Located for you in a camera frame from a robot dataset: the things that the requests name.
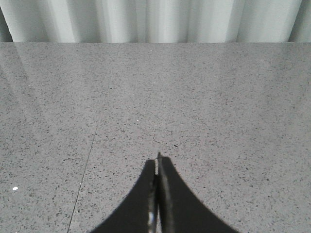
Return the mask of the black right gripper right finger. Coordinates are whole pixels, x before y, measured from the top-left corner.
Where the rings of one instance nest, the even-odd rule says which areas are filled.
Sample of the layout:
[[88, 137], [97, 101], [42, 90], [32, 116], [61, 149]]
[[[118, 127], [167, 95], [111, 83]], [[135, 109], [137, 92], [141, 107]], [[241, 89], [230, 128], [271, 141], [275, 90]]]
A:
[[158, 206], [163, 233], [235, 233], [186, 185], [171, 159], [157, 155]]

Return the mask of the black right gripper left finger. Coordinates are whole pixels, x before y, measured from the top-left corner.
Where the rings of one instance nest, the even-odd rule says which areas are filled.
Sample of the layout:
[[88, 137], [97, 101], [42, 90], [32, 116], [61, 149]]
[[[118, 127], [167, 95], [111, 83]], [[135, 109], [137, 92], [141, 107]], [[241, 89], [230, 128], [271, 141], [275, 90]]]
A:
[[122, 203], [94, 233], [154, 233], [156, 231], [156, 163], [147, 160]]

